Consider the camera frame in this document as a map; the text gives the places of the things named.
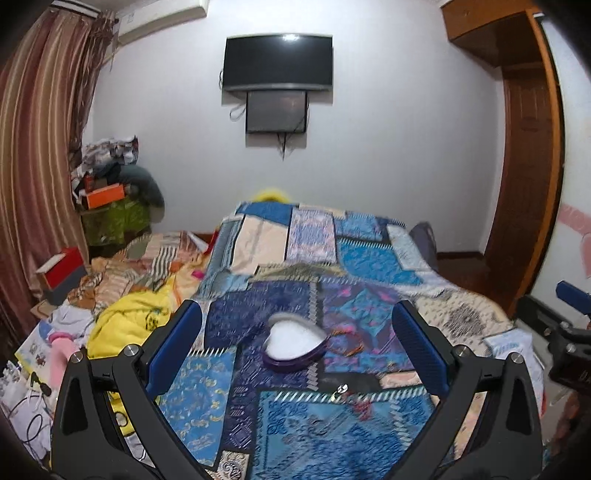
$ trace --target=tv screen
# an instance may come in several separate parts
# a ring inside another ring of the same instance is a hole
[[[256,90],[246,97],[246,133],[304,133],[307,94],[296,90]]]
[[[332,37],[301,34],[226,40],[224,90],[330,90]]]

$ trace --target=pink cloth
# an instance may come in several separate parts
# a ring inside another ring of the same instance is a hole
[[[67,337],[60,336],[52,341],[49,354],[49,386],[52,390],[61,387],[68,360],[74,352],[79,350],[76,344]]]

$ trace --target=curtain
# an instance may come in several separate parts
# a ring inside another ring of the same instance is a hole
[[[36,325],[35,270],[63,247],[88,259],[69,151],[98,74],[95,50],[103,42],[95,31],[94,19],[50,8],[0,72],[0,321],[7,317],[5,330],[21,339]]]

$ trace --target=baseboard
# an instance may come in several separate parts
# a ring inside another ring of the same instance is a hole
[[[480,252],[438,252],[438,260],[457,260],[458,258],[477,258],[483,260],[484,255]]]

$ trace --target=screw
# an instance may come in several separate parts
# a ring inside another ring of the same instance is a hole
[[[468,356],[472,353],[466,345],[456,345],[453,350],[457,353],[458,356]]]
[[[72,362],[73,364],[79,364],[80,362],[82,362],[83,358],[84,354],[78,350],[70,356],[70,362]]]
[[[523,356],[517,352],[511,352],[509,358],[511,358],[511,361],[515,364],[522,364],[524,362]]]
[[[127,345],[126,347],[123,348],[123,354],[125,356],[135,356],[138,352],[139,352],[139,346],[137,346],[135,343]]]

